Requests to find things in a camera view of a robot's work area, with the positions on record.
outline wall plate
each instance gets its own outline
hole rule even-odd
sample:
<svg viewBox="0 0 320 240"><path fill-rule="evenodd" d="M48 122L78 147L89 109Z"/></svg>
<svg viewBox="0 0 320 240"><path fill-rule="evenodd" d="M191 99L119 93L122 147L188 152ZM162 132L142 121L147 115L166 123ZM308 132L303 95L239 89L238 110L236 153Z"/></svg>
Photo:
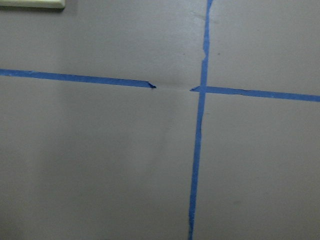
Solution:
<svg viewBox="0 0 320 240"><path fill-rule="evenodd" d="M0 0L0 6L63 9L65 0Z"/></svg>

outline gray wall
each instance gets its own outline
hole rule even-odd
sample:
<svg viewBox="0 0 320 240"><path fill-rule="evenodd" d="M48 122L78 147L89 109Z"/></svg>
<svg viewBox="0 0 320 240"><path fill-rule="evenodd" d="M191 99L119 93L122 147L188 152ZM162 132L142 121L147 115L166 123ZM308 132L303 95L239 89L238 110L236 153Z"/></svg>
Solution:
<svg viewBox="0 0 320 240"><path fill-rule="evenodd" d="M0 7L1 240L186 240L206 0ZM208 86L320 95L318 0L215 0ZM195 240L320 239L320 103L207 94Z"/></svg>

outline horizontal tape strip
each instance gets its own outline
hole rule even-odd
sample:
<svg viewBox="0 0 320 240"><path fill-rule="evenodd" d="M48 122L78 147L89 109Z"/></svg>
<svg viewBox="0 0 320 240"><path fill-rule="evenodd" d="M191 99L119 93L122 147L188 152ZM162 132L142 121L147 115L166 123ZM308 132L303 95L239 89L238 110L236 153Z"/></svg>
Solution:
<svg viewBox="0 0 320 240"><path fill-rule="evenodd" d="M200 86L192 88L192 92L200 92ZM307 95L298 93L276 92L276 91L259 91L259 90L243 90L227 87L206 86L205 92L209 94L228 94L228 95L243 95L258 98L271 99L288 99L298 101L320 102L320 95Z"/></svg>
<svg viewBox="0 0 320 240"><path fill-rule="evenodd" d="M156 88L155 85L151 84L148 81L99 77L99 76L82 76L82 75L49 73L49 72L39 72L39 71L0 69L0 76L49 79L49 80L70 81L70 82L79 82L79 83L110 84L110 85L120 85L120 86L139 87L139 88L152 88L152 89Z"/></svg>

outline torn tape end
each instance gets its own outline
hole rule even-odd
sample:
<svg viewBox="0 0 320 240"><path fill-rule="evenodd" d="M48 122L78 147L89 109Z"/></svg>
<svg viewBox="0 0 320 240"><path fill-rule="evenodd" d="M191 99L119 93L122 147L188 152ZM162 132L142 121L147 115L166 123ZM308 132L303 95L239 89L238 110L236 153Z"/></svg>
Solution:
<svg viewBox="0 0 320 240"><path fill-rule="evenodd" d="M148 82L148 84L149 84L150 88L152 88L152 89L156 89L156 88L157 88L155 85L153 85L153 84L150 83L150 82Z"/></svg>
<svg viewBox="0 0 320 240"><path fill-rule="evenodd" d="M199 92L200 86L196 86L190 89L190 92Z"/></svg>

